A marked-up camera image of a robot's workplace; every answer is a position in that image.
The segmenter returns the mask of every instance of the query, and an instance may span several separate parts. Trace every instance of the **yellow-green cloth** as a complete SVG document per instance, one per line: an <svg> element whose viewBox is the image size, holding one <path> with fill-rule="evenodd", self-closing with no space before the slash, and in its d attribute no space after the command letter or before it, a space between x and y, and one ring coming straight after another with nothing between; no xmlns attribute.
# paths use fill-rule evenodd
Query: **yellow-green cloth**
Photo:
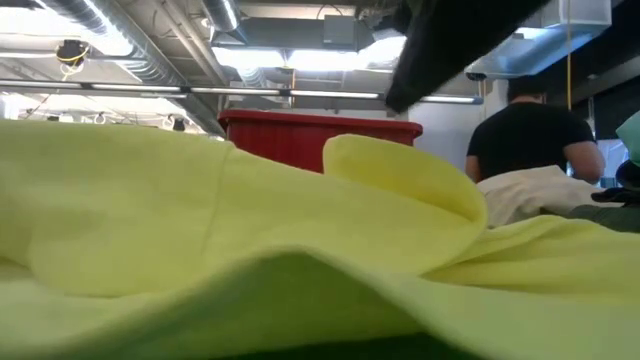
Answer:
<svg viewBox="0 0 640 360"><path fill-rule="evenodd" d="M327 175L154 129L0 121L0 359L194 359L428 332L637 359L640 237L485 230L452 166L356 136Z"/></svg>

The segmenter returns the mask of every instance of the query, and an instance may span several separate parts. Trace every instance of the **black cloth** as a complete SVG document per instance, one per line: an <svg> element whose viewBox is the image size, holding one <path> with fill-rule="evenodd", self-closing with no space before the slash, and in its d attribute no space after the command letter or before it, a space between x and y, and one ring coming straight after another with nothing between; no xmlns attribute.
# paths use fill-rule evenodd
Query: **black cloth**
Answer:
<svg viewBox="0 0 640 360"><path fill-rule="evenodd" d="M401 113L513 34L549 0L406 0L407 29L386 105ZM398 11L406 11L405 6Z"/></svg>
<svg viewBox="0 0 640 360"><path fill-rule="evenodd" d="M640 207L640 191L613 188L591 194L591 199L599 203L622 203L629 207Z"/></svg>
<svg viewBox="0 0 640 360"><path fill-rule="evenodd" d="M477 156L482 179L557 165L566 171L565 146L595 141L591 128L565 109L515 103L476 128L468 155Z"/></svg>
<svg viewBox="0 0 640 360"><path fill-rule="evenodd" d="M589 220L611 230L640 234L640 208L610 208L582 205L571 210L568 219Z"/></svg>
<svg viewBox="0 0 640 360"><path fill-rule="evenodd" d="M640 167L627 160L616 171L616 180L627 190L640 192Z"/></svg>

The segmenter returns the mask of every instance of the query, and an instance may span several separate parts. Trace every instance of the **yellow cable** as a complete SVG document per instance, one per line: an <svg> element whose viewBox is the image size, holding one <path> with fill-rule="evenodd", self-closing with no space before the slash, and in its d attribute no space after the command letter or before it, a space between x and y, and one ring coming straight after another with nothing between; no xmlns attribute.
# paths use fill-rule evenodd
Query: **yellow cable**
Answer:
<svg viewBox="0 0 640 360"><path fill-rule="evenodd" d="M85 55L87 55L88 52L89 52L89 47L87 46L84 49L84 51L82 52L82 54L80 54L80 55L77 55L77 56L74 56L74 57L71 57L71 58L61 58L59 56L56 56L56 57L58 58L58 60L64 61L64 62L69 62L69 61L76 61L77 62L78 60L82 59Z"/></svg>
<svg viewBox="0 0 640 360"><path fill-rule="evenodd" d="M487 119L487 79L482 80L482 104L484 111L484 119Z"/></svg>
<svg viewBox="0 0 640 360"><path fill-rule="evenodd" d="M567 108L571 111L571 0L567 0Z"/></svg>

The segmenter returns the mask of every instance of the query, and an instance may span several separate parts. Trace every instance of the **short hair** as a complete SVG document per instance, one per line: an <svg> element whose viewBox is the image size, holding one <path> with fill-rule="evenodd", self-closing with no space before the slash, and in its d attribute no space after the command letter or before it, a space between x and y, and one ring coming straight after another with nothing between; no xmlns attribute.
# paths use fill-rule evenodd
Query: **short hair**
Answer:
<svg viewBox="0 0 640 360"><path fill-rule="evenodd" d="M544 96L546 88L544 83L533 76L522 76L509 80L507 101L512 102L518 96Z"/></svg>

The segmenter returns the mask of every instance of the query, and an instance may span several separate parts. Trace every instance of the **teal fabric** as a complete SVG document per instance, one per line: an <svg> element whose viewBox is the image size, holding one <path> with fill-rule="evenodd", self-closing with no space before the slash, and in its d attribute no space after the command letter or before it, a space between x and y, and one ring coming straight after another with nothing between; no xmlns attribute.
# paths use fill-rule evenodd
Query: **teal fabric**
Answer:
<svg viewBox="0 0 640 360"><path fill-rule="evenodd" d="M620 125L616 133L629 150L629 160L640 166L640 111Z"/></svg>

